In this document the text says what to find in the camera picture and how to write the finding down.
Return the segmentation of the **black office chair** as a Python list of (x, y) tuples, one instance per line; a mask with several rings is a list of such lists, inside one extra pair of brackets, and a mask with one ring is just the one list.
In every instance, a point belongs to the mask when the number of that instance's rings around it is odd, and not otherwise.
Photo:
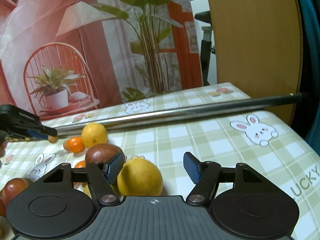
[(202, 26), (203, 37), (201, 40), (201, 50), (200, 50), (200, 63), (202, 70), (202, 81), (204, 86), (208, 86), (208, 73), (210, 57), (215, 54), (215, 46), (212, 45), (212, 19), (210, 11), (199, 12), (195, 14), (195, 19), (203, 23), (209, 24), (208, 26)]

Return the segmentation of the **small tangerine by lemon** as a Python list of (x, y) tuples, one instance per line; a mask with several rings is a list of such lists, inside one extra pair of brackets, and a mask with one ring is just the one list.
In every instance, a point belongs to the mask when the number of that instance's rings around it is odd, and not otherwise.
[(72, 153), (80, 153), (82, 152), (86, 146), (82, 142), (81, 137), (72, 137), (67, 140), (68, 150)]

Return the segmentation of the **yellow lemon by pole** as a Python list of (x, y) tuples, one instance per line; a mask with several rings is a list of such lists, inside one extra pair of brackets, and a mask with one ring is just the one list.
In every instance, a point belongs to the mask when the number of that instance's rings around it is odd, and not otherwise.
[(107, 130), (101, 124), (89, 123), (82, 129), (81, 139), (87, 148), (105, 144), (108, 142)]

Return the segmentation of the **yellow citrus fruit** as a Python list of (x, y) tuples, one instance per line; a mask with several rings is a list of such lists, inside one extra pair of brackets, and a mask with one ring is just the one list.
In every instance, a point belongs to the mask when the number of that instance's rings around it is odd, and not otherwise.
[(117, 185), (122, 196), (160, 196), (163, 178), (155, 164), (135, 158), (124, 164), (117, 176)]

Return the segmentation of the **printed room backdrop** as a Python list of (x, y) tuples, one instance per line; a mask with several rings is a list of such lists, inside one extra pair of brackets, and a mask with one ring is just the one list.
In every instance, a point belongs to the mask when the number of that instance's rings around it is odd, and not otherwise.
[(190, 0), (1, 0), (1, 103), (42, 120), (202, 78)]

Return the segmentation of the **wooden headboard panel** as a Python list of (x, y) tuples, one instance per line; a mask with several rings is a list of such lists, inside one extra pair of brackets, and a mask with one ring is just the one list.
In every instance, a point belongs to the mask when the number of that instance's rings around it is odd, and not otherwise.
[(302, 70), (297, 0), (208, 0), (219, 83), (253, 98), (296, 93)]

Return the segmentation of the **brown longan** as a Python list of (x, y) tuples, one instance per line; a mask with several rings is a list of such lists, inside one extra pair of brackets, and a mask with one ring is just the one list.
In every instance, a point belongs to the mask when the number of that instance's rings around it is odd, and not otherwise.
[(58, 141), (58, 136), (51, 136), (49, 135), (48, 136), (48, 141), (51, 143), (51, 144), (54, 144)]
[(64, 148), (66, 151), (69, 151), (68, 140), (65, 140), (65, 141), (63, 142), (63, 148)]

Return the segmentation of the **telescopic metal pole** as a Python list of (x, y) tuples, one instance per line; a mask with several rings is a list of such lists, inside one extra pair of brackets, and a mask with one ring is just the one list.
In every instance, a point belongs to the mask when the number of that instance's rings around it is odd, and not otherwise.
[[(126, 128), (133, 129), (137, 127), (150, 126), (155, 124), (168, 124), (182, 122), (184, 120), (203, 119), (208, 117), (217, 117), (220, 115), (248, 112), (268, 107), (277, 107), (283, 105), (292, 105), (302, 98), (302, 94), (288, 94), (280, 96), (268, 96), (264, 98), (244, 99), (235, 101), (226, 101), (218, 103), (208, 103), (205, 105), (196, 105), (182, 108), (173, 108), (155, 112), (144, 112), (141, 114), (133, 114), (96, 120), (97, 124), (103, 125), (107, 130), (121, 131)], [(76, 123), (71, 125), (63, 125), (54, 127), (57, 130), (58, 138), (76, 135), (89, 124), (89, 121)], [(14, 139), (6, 137), (5, 139), (13, 139), (21, 141), (25, 139)]]

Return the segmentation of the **small yellow fruit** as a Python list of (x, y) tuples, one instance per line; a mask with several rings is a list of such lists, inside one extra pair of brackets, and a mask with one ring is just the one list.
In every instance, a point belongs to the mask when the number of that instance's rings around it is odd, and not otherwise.
[(90, 190), (89, 190), (89, 187), (88, 187), (88, 184), (85, 184), (84, 187), (83, 187), (83, 193), (85, 193), (86, 195), (89, 196), (89, 198), (91, 198), (91, 193), (90, 193)]

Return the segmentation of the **red apple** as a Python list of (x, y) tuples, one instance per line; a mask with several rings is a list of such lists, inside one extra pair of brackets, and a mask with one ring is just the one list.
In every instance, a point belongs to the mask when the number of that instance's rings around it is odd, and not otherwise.
[(115, 154), (121, 153), (123, 162), (126, 161), (121, 148), (112, 144), (97, 144), (89, 148), (85, 155), (85, 166), (89, 163), (105, 163)]
[(2, 190), (2, 199), (7, 206), (10, 201), (29, 186), (29, 182), (23, 178), (14, 178), (9, 180)]

